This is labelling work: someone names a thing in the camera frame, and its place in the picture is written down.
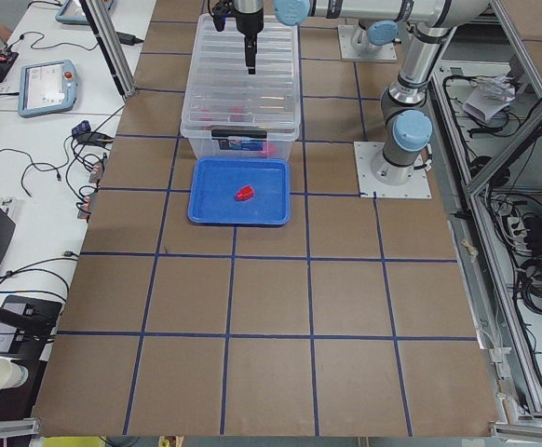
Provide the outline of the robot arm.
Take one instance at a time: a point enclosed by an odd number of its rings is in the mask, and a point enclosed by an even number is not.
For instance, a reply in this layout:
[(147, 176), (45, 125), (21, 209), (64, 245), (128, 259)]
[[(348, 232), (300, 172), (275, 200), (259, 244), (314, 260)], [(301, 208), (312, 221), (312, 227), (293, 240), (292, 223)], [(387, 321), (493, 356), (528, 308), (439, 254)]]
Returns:
[[(295, 26), (307, 17), (315, 15), (316, 2), (275, 1), (274, 11), (280, 23)], [(263, 1), (218, 1), (213, 7), (208, 2), (208, 12), (218, 32), (224, 30), (228, 18), (233, 18), (237, 30), (244, 36), (246, 58), (256, 54), (258, 33), (264, 28)], [(369, 43), (374, 46), (391, 43), (398, 34), (398, 25), (393, 20), (382, 20), (373, 25), (363, 25), (360, 21), (359, 27), (366, 33)]]
[(413, 36), (398, 77), (385, 90), (381, 108), (386, 143), (371, 162), (381, 183), (400, 186), (411, 178), (414, 163), (431, 138), (430, 119), (419, 110), (436, 62), (452, 30), (477, 18), (486, 1), (275, 1), (276, 19), (297, 26), (309, 17), (357, 19), (360, 23), (414, 25)]

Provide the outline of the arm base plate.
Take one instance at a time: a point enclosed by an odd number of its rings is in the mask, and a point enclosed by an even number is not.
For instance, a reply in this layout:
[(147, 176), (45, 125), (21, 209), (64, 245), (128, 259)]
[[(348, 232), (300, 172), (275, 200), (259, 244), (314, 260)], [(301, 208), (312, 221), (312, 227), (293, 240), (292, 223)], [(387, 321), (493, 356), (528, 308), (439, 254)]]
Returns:
[(368, 40), (366, 31), (358, 25), (339, 25), (338, 37), (341, 59), (344, 61), (395, 63), (398, 59), (392, 42), (374, 45)]
[(367, 198), (431, 199), (427, 173), (431, 161), (418, 156), (399, 168), (384, 158), (383, 142), (354, 142), (359, 195)]

